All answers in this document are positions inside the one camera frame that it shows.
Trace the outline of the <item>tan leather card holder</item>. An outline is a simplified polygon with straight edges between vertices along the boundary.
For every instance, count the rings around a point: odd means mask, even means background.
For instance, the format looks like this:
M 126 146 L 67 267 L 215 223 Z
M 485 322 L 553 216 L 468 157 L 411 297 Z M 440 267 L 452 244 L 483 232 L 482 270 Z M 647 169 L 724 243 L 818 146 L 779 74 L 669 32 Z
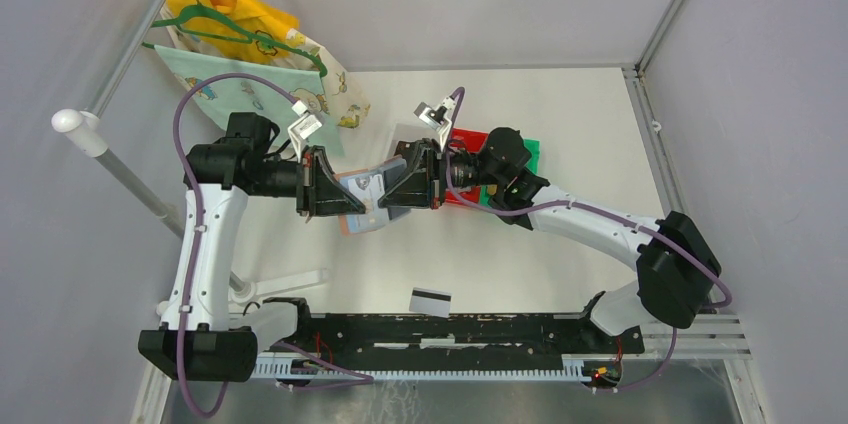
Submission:
M 337 175 L 339 183 L 365 206 L 364 214 L 348 214 L 339 218 L 345 235 L 362 234 L 381 229 L 402 219 L 411 210 L 402 207 L 382 208 L 378 200 L 406 169 L 406 161 L 394 156 L 379 166 Z

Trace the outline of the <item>silver magnetic stripe card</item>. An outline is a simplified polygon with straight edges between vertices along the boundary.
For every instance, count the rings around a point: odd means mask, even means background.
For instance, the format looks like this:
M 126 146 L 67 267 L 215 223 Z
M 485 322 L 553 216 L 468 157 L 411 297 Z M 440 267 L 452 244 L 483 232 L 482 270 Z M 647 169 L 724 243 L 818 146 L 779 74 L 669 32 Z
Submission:
M 447 292 L 414 287 L 411 292 L 408 311 L 414 314 L 448 318 L 452 295 Z

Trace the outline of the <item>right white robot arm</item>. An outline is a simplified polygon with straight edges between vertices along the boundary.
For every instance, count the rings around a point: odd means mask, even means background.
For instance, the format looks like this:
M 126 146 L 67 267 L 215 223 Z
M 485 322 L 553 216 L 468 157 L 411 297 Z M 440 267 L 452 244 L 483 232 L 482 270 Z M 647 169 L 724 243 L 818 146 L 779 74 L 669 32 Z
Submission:
M 462 140 L 397 140 L 390 155 L 406 167 L 387 184 L 383 207 L 435 209 L 448 193 L 459 197 L 464 188 L 492 186 L 495 194 L 483 209 L 504 223 L 569 238 L 631 268 L 634 281 L 601 292 L 584 310 L 577 336 L 591 352 L 647 323 L 690 328 L 718 285 L 721 266 L 690 217 L 617 212 L 552 185 L 530 169 L 533 153 L 515 129 L 496 128 L 477 150 Z

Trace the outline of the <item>white illustrated card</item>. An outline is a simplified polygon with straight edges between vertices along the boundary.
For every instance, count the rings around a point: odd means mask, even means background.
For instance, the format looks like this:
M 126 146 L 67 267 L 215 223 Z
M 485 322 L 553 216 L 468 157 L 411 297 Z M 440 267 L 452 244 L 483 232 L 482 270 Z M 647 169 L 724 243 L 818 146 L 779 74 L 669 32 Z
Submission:
M 387 209 L 378 206 L 384 194 L 383 175 L 377 171 L 349 174 L 340 178 L 340 183 L 366 206 L 364 215 L 347 215 L 344 225 L 348 234 L 376 231 L 389 222 Z

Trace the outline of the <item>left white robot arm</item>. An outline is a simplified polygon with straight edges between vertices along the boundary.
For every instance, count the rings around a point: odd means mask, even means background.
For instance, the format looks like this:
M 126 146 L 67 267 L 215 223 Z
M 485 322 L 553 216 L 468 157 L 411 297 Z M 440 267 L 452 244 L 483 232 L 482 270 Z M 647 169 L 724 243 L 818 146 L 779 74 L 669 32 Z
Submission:
M 294 161 L 272 157 L 280 128 L 251 112 L 231 114 L 224 137 L 188 152 L 186 229 L 173 292 L 158 328 L 138 339 L 139 353 L 168 377 L 245 382 L 258 355 L 276 341 L 295 352 L 312 343 L 304 300 L 270 298 L 257 314 L 235 319 L 229 291 L 249 198 L 292 198 L 306 218 L 364 213 L 364 204 L 335 179 L 324 147 L 308 142 L 322 125 L 305 113 L 288 127 Z

